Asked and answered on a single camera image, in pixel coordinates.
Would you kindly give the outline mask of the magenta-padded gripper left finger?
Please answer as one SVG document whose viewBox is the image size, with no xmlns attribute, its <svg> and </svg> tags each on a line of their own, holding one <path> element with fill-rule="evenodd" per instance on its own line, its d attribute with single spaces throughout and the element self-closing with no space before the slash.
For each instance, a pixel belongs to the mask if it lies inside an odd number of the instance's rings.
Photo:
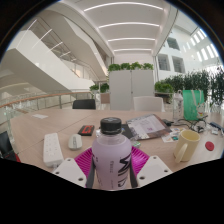
<svg viewBox="0 0 224 224">
<path fill-rule="evenodd" d="M 66 158 L 53 173 L 81 187 L 92 188 L 95 176 L 92 149 L 86 149 L 75 158 Z"/>
</svg>

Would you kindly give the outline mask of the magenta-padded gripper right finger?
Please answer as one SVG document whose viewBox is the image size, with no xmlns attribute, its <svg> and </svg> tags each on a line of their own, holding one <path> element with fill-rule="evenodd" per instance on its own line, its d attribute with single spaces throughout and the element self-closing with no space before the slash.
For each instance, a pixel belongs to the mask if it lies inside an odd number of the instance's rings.
<svg viewBox="0 0 224 224">
<path fill-rule="evenodd" d="M 168 166 L 157 156 L 149 156 L 133 147 L 130 164 L 130 183 L 133 188 L 143 187 L 172 174 Z"/>
</svg>

